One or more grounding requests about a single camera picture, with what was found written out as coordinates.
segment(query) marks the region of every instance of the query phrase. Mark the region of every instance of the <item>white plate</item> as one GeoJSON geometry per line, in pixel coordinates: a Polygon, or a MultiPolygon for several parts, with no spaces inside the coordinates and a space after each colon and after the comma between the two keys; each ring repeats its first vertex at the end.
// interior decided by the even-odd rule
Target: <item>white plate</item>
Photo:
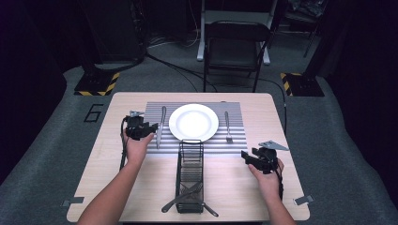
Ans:
{"type": "Polygon", "coordinates": [[[170,116],[170,131],[179,140],[210,139],[219,127],[217,114],[209,107],[188,104],[176,109],[170,116]]]}

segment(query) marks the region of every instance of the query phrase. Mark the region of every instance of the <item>dish rack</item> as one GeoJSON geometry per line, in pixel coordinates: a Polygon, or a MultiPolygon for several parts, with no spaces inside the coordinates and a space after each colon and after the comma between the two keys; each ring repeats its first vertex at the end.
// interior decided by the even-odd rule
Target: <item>dish rack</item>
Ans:
{"type": "Polygon", "coordinates": [[[203,213],[204,146],[200,140],[182,140],[178,148],[176,170],[176,197],[185,190],[197,186],[196,190],[182,202],[176,204],[178,213],[203,213]]]}

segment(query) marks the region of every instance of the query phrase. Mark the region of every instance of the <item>human hand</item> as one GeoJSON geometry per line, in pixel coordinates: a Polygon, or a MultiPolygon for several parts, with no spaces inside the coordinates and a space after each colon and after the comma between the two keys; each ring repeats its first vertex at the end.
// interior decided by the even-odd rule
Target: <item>human hand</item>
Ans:
{"type": "MultiPolygon", "coordinates": [[[[280,159],[278,159],[278,164],[279,167],[277,171],[282,176],[284,165],[280,159]]],[[[249,170],[257,179],[258,186],[266,203],[270,203],[277,199],[279,201],[281,200],[279,196],[279,178],[276,172],[263,174],[261,171],[258,171],[252,164],[249,165],[249,170]]]]}
{"type": "Polygon", "coordinates": [[[128,161],[126,165],[135,165],[141,167],[141,164],[143,163],[146,156],[147,146],[154,136],[154,133],[150,133],[148,136],[144,137],[140,141],[136,141],[132,138],[129,138],[126,134],[126,130],[124,130],[123,138],[127,142],[126,149],[128,161]]]}

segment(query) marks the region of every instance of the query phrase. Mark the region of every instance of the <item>forearm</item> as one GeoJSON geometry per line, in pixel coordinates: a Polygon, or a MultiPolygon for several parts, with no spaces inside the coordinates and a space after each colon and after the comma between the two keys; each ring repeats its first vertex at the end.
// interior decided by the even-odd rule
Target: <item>forearm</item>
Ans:
{"type": "Polygon", "coordinates": [[[85,208],[78,224],[116,224],[130,196],[140,166],[128,163],[85,208]]]}
{"type": "Polygon", "coordinates": [[[267,197],[266,206],[268,209],[269,220],[272,225],[291,225],[296,224],[279,196],[267,197]]]}

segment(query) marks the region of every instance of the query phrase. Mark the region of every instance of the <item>knife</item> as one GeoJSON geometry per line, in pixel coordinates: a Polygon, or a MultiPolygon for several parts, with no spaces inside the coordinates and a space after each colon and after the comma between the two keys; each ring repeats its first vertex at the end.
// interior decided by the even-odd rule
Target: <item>knife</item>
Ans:
{"type": "Polygon", "coordinates": [[[166,107],[161,107],[161,127],[156,133],[156,146],[159,149],[161,147],[161,133],[163,132],[164,118],[166,117],[166,107]]]}
{"type": "Polygon", "coordinates": [[[192,194],[195,191],[199,191],[202,187],[202,181],[197,182],[194,184],[192,187],[186,189],[182,194],[178,195],[175,199],[171,200],[169,203],[163,206],[161,211],[163,213],[167,213],[169,209],[173,206],[175,203],[179,203],[181,200],[183,200],[186,196],[192,194]]]}

